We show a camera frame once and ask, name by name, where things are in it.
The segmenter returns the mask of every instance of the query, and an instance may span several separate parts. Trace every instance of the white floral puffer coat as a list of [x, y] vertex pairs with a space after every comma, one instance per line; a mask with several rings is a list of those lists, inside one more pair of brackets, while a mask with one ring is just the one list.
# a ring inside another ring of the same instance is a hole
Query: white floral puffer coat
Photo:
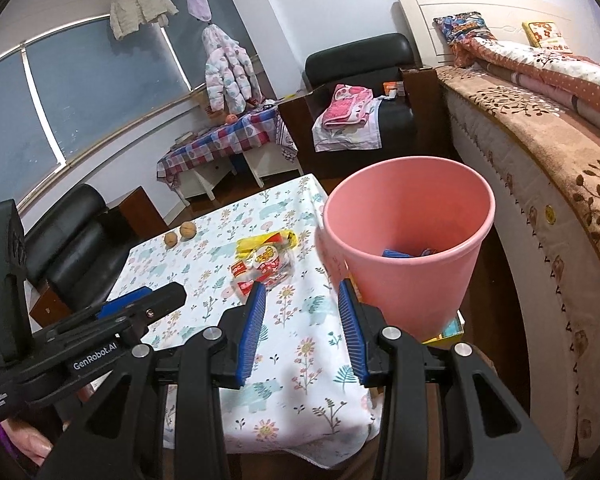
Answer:
[[206, 91], [213, 111], [224, 108], [224, 99], [232, 114], [241, 114], [248, 99], [262, 101], [251, 59], [237, 41], [217, 25], [209, 25], [202, 31], [202, 43], [208, 55]]

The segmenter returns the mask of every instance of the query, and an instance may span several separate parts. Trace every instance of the brown bedspread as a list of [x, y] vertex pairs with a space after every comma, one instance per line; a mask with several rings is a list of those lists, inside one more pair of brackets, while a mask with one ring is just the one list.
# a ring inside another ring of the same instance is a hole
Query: brown bedspread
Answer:
[[550, 99], [483, 70], [437, 70], [444, 86], [496, 122], [543, 169], [600, 258], [600, 130]]

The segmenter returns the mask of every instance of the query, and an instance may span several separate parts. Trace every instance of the yellow pillow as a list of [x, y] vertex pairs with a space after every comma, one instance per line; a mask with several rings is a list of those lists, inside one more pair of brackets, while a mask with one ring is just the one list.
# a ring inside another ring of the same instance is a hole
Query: yellow pillow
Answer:
[[522, 27], [531, 46], [573, 54], [554, 22], [524, 22]]

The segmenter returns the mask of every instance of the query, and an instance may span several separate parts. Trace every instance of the hanging jacket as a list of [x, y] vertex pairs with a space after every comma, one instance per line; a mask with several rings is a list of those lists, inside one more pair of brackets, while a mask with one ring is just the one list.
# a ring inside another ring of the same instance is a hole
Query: hanging jacket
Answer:
[[262, 102], [251, 59], [237, 41], [217, 25], [209, 25], [202, 31], [202, 43], [208, 55], [206, 91], [213, 111], [222, 110], [225, 99], [232, 114], [241, 114], [249, 99]]
[[167, 13], [176, 14], [178, 9], [171, 0], [113, 0], [109, 23], [117, 40], [136, 32], [141, 23], [149, 23], [162, 16], [169, 23]]

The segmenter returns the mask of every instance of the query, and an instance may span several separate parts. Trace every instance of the checkered cloth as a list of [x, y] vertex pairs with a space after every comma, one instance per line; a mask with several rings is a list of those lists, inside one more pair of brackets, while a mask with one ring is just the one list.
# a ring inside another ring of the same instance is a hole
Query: checkered cloth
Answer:
[[267, 142], [276, 142], [288, 160], [298, 150], [288, 134], [277, 107], [246, 114], [235, 124], [225, 124], [174, 148], [158, 161], [157, 179], [171, 188], [180, 185], [178, 174], [217, 158], [247, 152]]

